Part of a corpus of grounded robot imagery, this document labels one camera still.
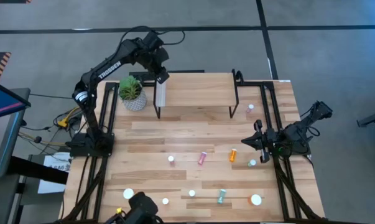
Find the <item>succulent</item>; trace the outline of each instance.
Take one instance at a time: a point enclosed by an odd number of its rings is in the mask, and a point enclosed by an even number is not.
[[[140,81],[136,80],[133,76],[123,78],[119,82],[119,96],[123,100],[134,100],[142,91]]]

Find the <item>wooden tabletop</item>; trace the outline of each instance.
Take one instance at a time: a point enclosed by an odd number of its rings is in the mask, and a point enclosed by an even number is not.
[[[236,105],[232,73],[170,73],[163,85],[165,94],[158,94],[160,88],[157,84],[157,97],[165,97],[158,99],[164,106]]]
[[[299,120],[297,104],[290,82],[274,81],[274,85],[285,127]],[[102,82],[98,87],[97,117],[104,86]],[[144,91],[148,102],[142,111],[128,111],[121,100],[117,103],[113,129],[116,142],[108,162],[101,222],[118,207],[129,210],[123,198],[126,188],[150,196],[159,208],[158,216],[165,222],[283,221],[273,162],[261,164],[260,152],[241,144],[243,138],[253,135],[255,120],[262,119],[266,127],[259,87],[238,87],[240,104],[233,119],[227,107],[211,106],[168,108],[158,120],[152,105],[154,88],[145,87]],[[269,93],[267,97],[275,122]],[[255,106],[249,114],[248,104]],[[232,148],[238,150],[233,163],[229,161]],[[203,151],[208,155],[199,166],[197,161]],[[174,156],[175,167],[170,166],[168,156]],[[249,168],[247,163],[251,159],[257,165]],[[311,165],[302,156],[292,156],[290,160],[297,190],[314,212],[324,216]],[[78,157],[72,162],[65,191],[65,214],[75,204],[84,161],[84,157]],[[81,192],[85,191],[87,175],[86,171]],[[217,204],[220,189],[227,190],[222,205]],[[194,198],[188,196],[189,190],[195,190]],[[290,194],[286,192],[290,216],[294,217]],[[260,206],[249,204],[252,194],[262,197]],[[168,205],[162,204],[165,197],[169,199]],[[95,194],[90,200],[88,217],[93,213],[94,198]]]

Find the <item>gray floor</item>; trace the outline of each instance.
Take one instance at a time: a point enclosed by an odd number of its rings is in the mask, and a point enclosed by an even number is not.
[[[269,26],[373,25],[375,0],[264,0]],[[75,29],[148,26],[258,26],[255,0],[33,0],[0,4],[0,29]],[[322,135],[311,143],[315,174],[326,216],[346,222],[375,223],[375,124],[356,120],[375,113],[375,30],[270,31],[280,79],[290,79],[300,111],[316,100],[333,110],[315,126]],[[0,35],[0,51],[12,57],[1,78],[8,88],[69,96],[80,75],[114,52],[122,34]],[[168,46],[170,70],[241,70],[246,78],[270,79],[261,31],[186,32]],[[165,41],[179,40],[169,33]],[[142,67],[125,66],[117,80]],[[31,96],[25,120],[50,124],[74,107],[70,100]],[[39,133],[48,139],[53,133]],[[60,133],[56,141],[69,137]],[[37,149],[20,141],[14,154]],[[50,222],[59,204],[28,206],[22,223]]]

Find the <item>black floor stripe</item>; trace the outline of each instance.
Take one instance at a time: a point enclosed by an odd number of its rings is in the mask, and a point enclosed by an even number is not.
[[[261,30],[259,26],[190,26],[190,27],[152,27],[156,31],[245,31]],[[0,34],[89,34],[118,33],[131,28],[99,28],[99,29],[37,29],[37,30],[0,30]],[[133,32],[147,32],[147,29],[136,29]]]
[[[343,26],[269,26],[267,30],[367,30],[375,29],[375,25],[343,25]]]
[[[97,29],[21,29],[0,30],[0,34],[93,34],[93,33],[119,33],[130,28],[97,28]],[[153,27],[157,31],[246,31],[246,30],[371,30],[375,25],[346,25],[346,26],[190,26],[190,27]],[[145,29],[136,29],[134,32],[147,32]]]
[[[2,3],[11,3],[11,4],[25,4],[27,3],[27,0],[0,0],[0,4]]]
[[[262,1],[256,0],[256,6],[257,6],[257,11],[259,13],[259,19],[261,20],[263,41],[264,41],[264,45],[266,48],[267,58],[269,59],[270,73],[271,73],[272,79],[278,80],[279,76],[277,74],[277,69],[275,68],[273,50],[272,50],[272,45],[270,43],[269,32],[267,31],[266,18],[264,16]]]

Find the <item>orange object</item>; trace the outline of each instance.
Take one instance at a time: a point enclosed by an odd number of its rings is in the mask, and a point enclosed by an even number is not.
[[[230,162],[234,162],[235,158],[236,158],[236,152],[237,152],[237,149],[232,149],[231,150],[231,154],[230,154]]]

